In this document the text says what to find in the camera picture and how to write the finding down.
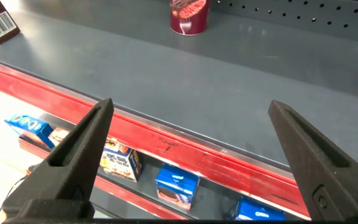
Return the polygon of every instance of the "lower shelf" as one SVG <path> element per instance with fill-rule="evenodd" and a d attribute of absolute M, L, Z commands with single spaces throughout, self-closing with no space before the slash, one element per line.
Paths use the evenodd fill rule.
<path fill-rule="evenodd" d="M 90 200 L 95 209 L 95 218 L 158 219 L 155 215 L 97 187 L 93 187 Z"/>
<path fill-rule="evenodd" d="M 53 128 L 60 127 L 70 131 L 74 127 L 73 124 L 46 113 L 43 114 L 40 119 L 48 122 Z M 21 141 L 25 141 L 26 143 L 38 147 L 45 153 L 49 153 L 51 151 L 51 149 L 37 145 L 37 143 L 32 142 L 30 139 L 22 138 Z M 103 171 L 102 167 L 99 168 L 98 177 L 118 186 L 119 188 L 132 192 L 133 195 L 137 197 L 144 198 L 150 201 L 151 204 L 155 205 L 156 207 L 166 208 L 175 212 L 179 216 L 187 219 L 223 220 L 225 219 L 225 215 L 229 211 L 229 209 L 239 200 L 240 197 L 242 197 L 242 194 L 240 194 L 239 192 L 201 178 L 191 209 L 190 211 L 185 210 L 172 203 L 158 198 L 154 179 L 158 175 L 160 168 L 163 166 L 163 162 L 146 155 L 142 155 L 142 157 L 144 168 L 137 182 L 107 174 L 105 173 L 105 171 Z M 103 191 L 95 187 L 92 193 L 91 201 L 95 205 L 101 207 L 103 210 L 111 212 L 117 217 L 159 217 L 158 214 L 150 214 L 142 210 L 144 209 L 142 208 L 142 205 L 131 205 L 130 203 L 127 203 L 126 198 L 119 199 L 117 197 L 112 197 L 112 195 L 107 192 L 104 192 L 104 194 L 102 194 L 101 192 Z M 287 214 L 287 219 L 296 220 L 298 218 Z"/>

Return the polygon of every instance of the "blue product box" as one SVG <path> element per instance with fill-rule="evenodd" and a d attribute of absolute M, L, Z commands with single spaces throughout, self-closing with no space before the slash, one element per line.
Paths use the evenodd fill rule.
<path fill-rule="evenodd" d="M 164 164 L 155 179 L 158 197 L 190 210 L 200 178 L 177 167 Z"/>
<path fill-rule="evenodd" d="M 52 127 L 45 121 L 32 118 L 23 114 L 15 114 L 5 122 L 19 135 L 31 138 L 31 140 L 49 148 L 55 147 L 48 138 L 52 133 Z"/>
<path fill-rule="evenodd" d="M 249 199 L 240 198 L 230 209 L 227 219 L 282 221 L 285 220 L 285 214 L 282 211 L 272 209 Z"/>

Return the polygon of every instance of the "store shelf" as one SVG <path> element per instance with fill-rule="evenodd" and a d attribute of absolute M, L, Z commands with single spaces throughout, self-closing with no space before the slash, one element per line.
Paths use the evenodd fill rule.
<path fill-rule="evenodd" d="M 96 211 L 99 211 L 109 218 L 125 219 L 157 219 L 155 215 L 136 207 L 122 199 L 119 199 L 97 187 L 92 190 L 90 201 Z"/>
<path fill-rule="evenodd" d="M 0 91 L 71 123 L 79 122 L 96 103 L 96 100 L 2 65 L 0 80 L 3 80 Z M 308 219 L 296 183 L 284 170 L 120 109 L 115 110 L 112 124 L 110 137 L 146 155 Z M 45 151 L 34 150 L 40 157 L 47 155 Z"/>
<path fill-rule="evenodd" d="M 111 97 L 120 113 L 178 131 L 133 125 L 126 113 L 116 118 L 124 134 L 114 137 L 150 156 L 307 216 L 292 177 L 265 166 L 289 170 L 267 115 L 275 99 L 358 162 L 356 40 L 216 12 L 204 34 L 183 37 L 170 31 L 168 2 L 158 0 L 3 2 L 22 34 L 0 45 L 0 62 L 94 99 Z M 92 105 L 76 93 L 4 71 L 12 79 L 0 76 L 1 91 L 69 122 L 78 122 Z M 134 130 L 149 147 L 131 139 Z M 179 139 L 179 146 L 164 152 L 167 144 L 151 144 L 151 134 L 163 134 L 169 143 Z M 189 135 L 211 144 L 195 144 Z M 212 144 L 219 153 L 210 150 Z M 181 152 L 192 156 L 185 160 Z M 219 168 L 194 159 L 205 152 Z M 231 152 L 262 161 L 262 168 L 233 159 Z"/>
<path fill-rule="evenodd" d="M 63 121 L 59 118 L 56 118 L 50 114 L 43 114 L 40 117 L 41 120 L 46 121 L 50 124 L 53 128 L 63 128 L 66 130 L 72 130 L 74 125 Z M 34 142 L 33 145 L 41 148 L 44 151 L 50 152 L 51 150 L 42 147 Z M 165 200 L 161 200 L 158 198 L 157 189 L 154 179 L 160 172 L 161 167 L 163 166 L 163 162 L 159 161 L 153 157 L 140 155 L 143 158 L 143 171 L 142 174 L 137 182 L 124 179 L 122 177 L 118 177 L 115 175 L 107 174 L 103 171 L 102 167 L 99 167 L 98 176 L 108 180 L 114 185 L 118 185 L 123 189 L 129 190 L 139 197 L 146 198 L 151 202 L 155 203 L 156 205 L 162 205 L 169 210 L 178 213 L 181 216 L 184 216 L 189 219 L 200 219 L 200 220 L 224 220 L 225 216 L 227 215 L 227 211 L 242 197 L 242 194 L 223 187 L 222 185 L 216 184 L 206 179 L 201 179 L 200 184 L 197 188 L 195 198 L 193 199 L 193 203 L 191 205 L 190 211 L 180 208 L 172 203 L 169 203 Z M 94 188 L 96 192 L 93 194 L 98 194 L 99 197 L 91 197 L 93 203 L 97 203 L 100 205 L 100 201 L 108 201 L 109 204 L 111 203 L 111 198 L 109 198 L 108 193 L 103 192 L 97 188 Z M 114 197 L 114 200 L 119 200 L 124 205 L 128 206 L 125 202 L 125 198 L 118 199 Z M 106 206 L 103 204 L 103 208 L 107 209 L 108 211 L 112 211 L 114 213 L 122 214 L 125 213 L 127 208 L 125 206 L 121 206 L 120 204 L 112 203 L 114 206 Z M 134 207 L 133 205 L 129 205 L 132 209 L 136 208 L 139 210 L 142 205 L 137 205 Z M 126 218 L 144 218 L 144 214 L 139 214 L 137 217 L 134 217 L 133 214 L 131 216 L 131 212 L 126 212 Z M 294 220 L 291 215 L 287 215 L 288 219 Z"/>

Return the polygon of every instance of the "perforated shelf back panel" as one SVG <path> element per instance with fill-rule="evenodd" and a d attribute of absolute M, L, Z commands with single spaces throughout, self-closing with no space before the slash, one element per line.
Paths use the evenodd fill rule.
<path fill-rule="evenodd" d="M 211 9 L 358 40 L 358 1 L 213 0 Z"/>

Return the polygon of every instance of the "shelf lip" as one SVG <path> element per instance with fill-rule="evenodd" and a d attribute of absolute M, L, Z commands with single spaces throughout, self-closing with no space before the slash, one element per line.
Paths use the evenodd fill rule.
<path fill-rule="evenodd" d="M 19 138 L 19 145 L 22 149 L 40 157 L 41 159 L 45 159 L 49 152 Z M 161 206 L 153 203 L 145 198 L 142 198 L 135 193 L 132 193 L 118 185 L 111 183 L 108 180 L 103 179 L 102 177 L 96 176 L 94 181 L 94 186 L 117 197 L 126 202 L 139 207 L 140 209 L 149 212 L 156 217 L 163 218 L 163 219 L 176 219 L 176 220 L 186 220 L 187 218 Z"/>
<path fill-rule="evenodd" d="M 67 94 L 62 91 L 62 87 L 1 64 L 0 91 L 74 124 L 94 105 L 94 102 L 80 98 L 78 93 Z M 114 113 L 112 123 L 114 129 L 109 130 L 111 137 L 144 154 L 298 217 L 309 219 L 296 182 L 285 171 L 263 163 L 244 161 L 237 157 L 241 156 L 240 154 L 229 153 L 225 149 L 219 151 L 211 145 L 205 146 L 158 126 L 153 127 L 134 119 L 124 111 Z"/>

